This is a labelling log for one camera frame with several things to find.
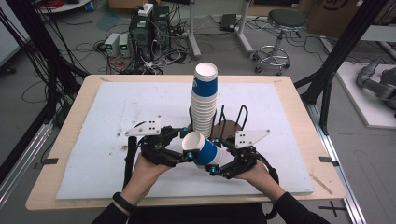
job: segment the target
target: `stool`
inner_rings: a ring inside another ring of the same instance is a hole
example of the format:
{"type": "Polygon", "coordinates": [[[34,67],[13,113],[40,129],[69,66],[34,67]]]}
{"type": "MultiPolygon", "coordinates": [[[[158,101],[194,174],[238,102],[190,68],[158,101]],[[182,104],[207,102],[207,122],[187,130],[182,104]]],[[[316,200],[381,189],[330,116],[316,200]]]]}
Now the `stool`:
{"type": "Polygon", "coordinates": [[[305,18],[292,10],[275,9],[269,12],[267,20],[272,26],[280,30],[280,34],[273,46],[264,46],[254,52],[253,61],[258,61],[255,72],[260,73],[262,71],[260,64],[267,63],[278,66],[279,71],[276,75],[280,76],[282,75],[282,68],[289,68],[290,66],[289,54],[279,47],[283,34],[286,32],[298,32],[303,29],[305,18]]]}

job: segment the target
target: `wooden table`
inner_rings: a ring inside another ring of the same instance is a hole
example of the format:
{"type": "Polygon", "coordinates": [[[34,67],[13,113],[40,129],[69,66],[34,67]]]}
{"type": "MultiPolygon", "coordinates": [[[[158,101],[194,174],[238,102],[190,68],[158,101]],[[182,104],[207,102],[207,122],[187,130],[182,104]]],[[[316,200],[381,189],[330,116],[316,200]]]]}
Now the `wooden table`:
{"type": "MultiPolygon", "coordinates": [[[[106,207],[111,199],[101,200],[57,200],[56,194],[64,177],[69,154],[76,143],[79,130],[91,108],[97,90],[103,82],[191,82],[191,76],[99,76],[87,77],[78,93],[69,115],[49,154],[59,158],[56,164],[45,165],[35,182],[26,202],[29,210],[50,210],[65,208],[106,207]]],[[[224,83],[268,83],[274,84],[283,105],[286,117],[301,151],[307,172],[314,185],[311,194],[294,195],[298,200],[342,199],[346,196],[344,187],[331,162],[321,162],[319,157],[328,157],[317,131],[309,118],[300,96],[288,77],[220,76],[224,83]]],[[[139,205],[187,205],[213,203],[261,203],[269,202],[265,196],[202,196],[183,198],[147,198],[139,205]]]]}

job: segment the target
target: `person's left hand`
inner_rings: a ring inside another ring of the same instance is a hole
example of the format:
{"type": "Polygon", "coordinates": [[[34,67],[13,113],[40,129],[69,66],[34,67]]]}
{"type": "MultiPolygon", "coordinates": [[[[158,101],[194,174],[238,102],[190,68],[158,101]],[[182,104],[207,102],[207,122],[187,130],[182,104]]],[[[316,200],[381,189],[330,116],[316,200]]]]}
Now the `person's left hand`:
{"type": "Polygon", "coordinates": [[[170,168],[161,164],[156,165],[139,153],[131,180],[121,193],[122,198],[137,205],[149,193],[158,177],[170,168]]]}

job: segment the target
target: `brown box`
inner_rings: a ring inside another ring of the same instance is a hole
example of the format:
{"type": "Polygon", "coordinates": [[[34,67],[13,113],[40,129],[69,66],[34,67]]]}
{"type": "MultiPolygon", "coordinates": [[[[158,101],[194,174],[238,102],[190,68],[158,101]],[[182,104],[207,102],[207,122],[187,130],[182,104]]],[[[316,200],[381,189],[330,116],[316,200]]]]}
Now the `brown box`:
{"type": "Polygon", "coordinates": [[[153,0],[108,0],[108,5],[110,8],[115,9],[132,9],[134,7],[142,7],[145,3],[152,3],[153,0]]]}
{"type": "Polygon", "coordinates": [[[307,19],[307,31],[339,37],[360,7],[355,0],[315,0],[307,19]]]}

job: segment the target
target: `person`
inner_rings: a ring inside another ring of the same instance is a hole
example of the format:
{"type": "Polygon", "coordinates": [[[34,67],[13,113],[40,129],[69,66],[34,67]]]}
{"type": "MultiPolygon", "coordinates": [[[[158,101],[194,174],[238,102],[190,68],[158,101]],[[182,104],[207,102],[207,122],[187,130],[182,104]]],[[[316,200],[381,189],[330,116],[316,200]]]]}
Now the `person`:
{"type": "MultiPolygon", "coordinates": [[[[170,168],[161,164],[153,164],[139,154],[134,173],[127,186],[120,194],[113,197],[115,201],[92,224],[126,223],[134,207],[149,193],[150,188],[155,184],[159,176],[170,168]]],[[[329,223],[323,217],[310,212],[288,192],[283,190],[269,175],[264,163],[261,161],[257,161],[257,164],[252,169],[237,175],[235,178],[246,180],[258,191],[264,193],[274,204],[275,209],[286,223],[329,223]]]]}

